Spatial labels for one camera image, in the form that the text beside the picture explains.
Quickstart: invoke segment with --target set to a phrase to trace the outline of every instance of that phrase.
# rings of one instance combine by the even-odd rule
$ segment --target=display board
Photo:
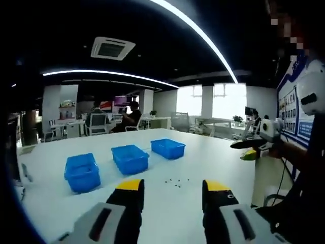
[[[303,147],[308,146],[314,116],[308,116],[301,108],[297,97],[297,80],[305,74],[307,56],[299,51],[297,59],[292,61],[286,75],[283,77],[278,91],[278,117],[284,120],[283,135]]]

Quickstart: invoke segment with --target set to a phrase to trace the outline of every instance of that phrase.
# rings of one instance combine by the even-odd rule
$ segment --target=desk
[[[84,135],[85,134],[85,121],[83,119],[78,119],[76,121],[73,122],[69,122],[69,123],[65,123],[65,124],[55,124],[55,125],[51,125],[51,130],[55,130],[56,128],[62,128],[64,126],[67,125],[79,125],[80,127],[80,135]]]
[[[165,137],[186,144],[184,157],[168,161],[151,152],[150,141]],[[18,163],[24,163],[34,178],[30,183],[22,177],[26,188],[23,206],[45,242],[51,242],[72,231],[77,218],[96,203],[105,202],[121,181],[142,178],[145,196],[138,243],[205,243],[202,180],[218,180],[232,189],[240,203],[251,204],[255,164],[242,161],[245,150],[232,149],[231,143],[152,129],[38,144],[31,153],[18,156]],[[130,177],[119,172],[110,148],[126,144],[149,153],[148,170]],[[90,193],[74,195],[64,179],[64,167],[67,157],[86,153],[93,153],[102,185]]]
[[[172,127],[172,122],[170,117],[144,117],[141,118],[144,121],[150,121],[152,129],[170,129]]]

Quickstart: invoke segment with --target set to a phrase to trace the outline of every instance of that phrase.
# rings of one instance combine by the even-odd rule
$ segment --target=chair backrest
[[[247,122],[244,133],[242,134],[242,140],[244,140],[246,138],[246,135],[247,135],[247,133],[249,131],[249,128],[251,127],[252,123],[253,123],[253,120],[250,120],[250,121]]]
[[[233,139],[232,123],[231,120],[227,124],[214,123],[212,129],[212,137],[218,137],[222,139]]]
[[[55,125],[55,120],[49,120],[50,126]]]
[[[79,125],[67,125],[67,138],[79,137]]]
[[[106,125],[106,117],[105,113],[92,113],[90,115],[90,127],[92,126],[105,126]]]
[[[177,131],[189,132],[190,124],[188,113],[172,112],[171,124]]]

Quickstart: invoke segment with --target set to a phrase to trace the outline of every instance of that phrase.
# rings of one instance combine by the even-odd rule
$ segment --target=person sitting
[[[257,134],[259,134],[259,128],[257,128],[259,122],[261,122],[261,118],[258,115],[258,111],[254,110],[253,111],[253,116],[254,116],[254,125],[253,125],[253,131],[255,132],[257,130]]]
[[[110,133],[117,133],[117,132],[125,132],[126,126],[137,126],[139,119],[141,117],[141,112],[138,109],[139,103],[136,101],[130,102],[130,109],[132,111],[131,114],[123,114],[122,123],[118,124],[114,127]]]
[[[98,101],[95,101],[93,103],[93,108],[91,109],[90,113],[87,114],[87,118],[86,118],[86,121],[85,121],[85,124],[86,124],[87,127],[90,126],[90,117],[91,117],[92,113],[104,113],[104,114],[106,114],[104,111],[102,111],[100,109],[100,104],[101,103],[98,102]],[[109,121],[108,117],[106,116],[106,123],[109,124],[109,122],[110,121]]]

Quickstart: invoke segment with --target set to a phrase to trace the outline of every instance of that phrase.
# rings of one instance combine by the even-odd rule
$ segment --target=ceiling light strip
[[[169,83],[166,83],[163,81],[154,80],[154,79],[150,79],[150,78],[143,77],[143,76],[131,75],[131,74],[125,74],[125,73],[119,73],[119,72],[113,72],[113,71],[103,71],[103,70],[63,70],[63,71],[44,73],[43,76],[67,74],[67,73],[98,73],[98,74],[121,75],[121,76],[127,76],[127,77],[132,77],[132,78],[143,79],[143,80],[149,80],[149,81],[153,81],[153,82],[160,83],[163,85],[172,86],[174,88],[179,88],[176,85],[172,85],[172,84],[169,84]]]
[[[187,15],[185,15],[183,12],[181,12],[179,9],[171,5],[170,3],[167,3],[165,0],[150,0],[163,8],[167,9],[168,11],[172,12],[175,14],[177,17],[179,17],[181,20],[183,20],[186,24],[188,24],[196,33],[199,34],[199,36],[211,47],[211,49],[218,55],[219,59],[225,66],[225,68],[228,70],[230,73],[230,76],[234,80],[234,83],[238,84],[237,78],[235,77],[234,72],[230,68],[229,64],[223,57],[222,53],[219,51],[219,49],[214,45],[212,40],[204,33],[204,31],[198,27],[197,24],[193,22]]]

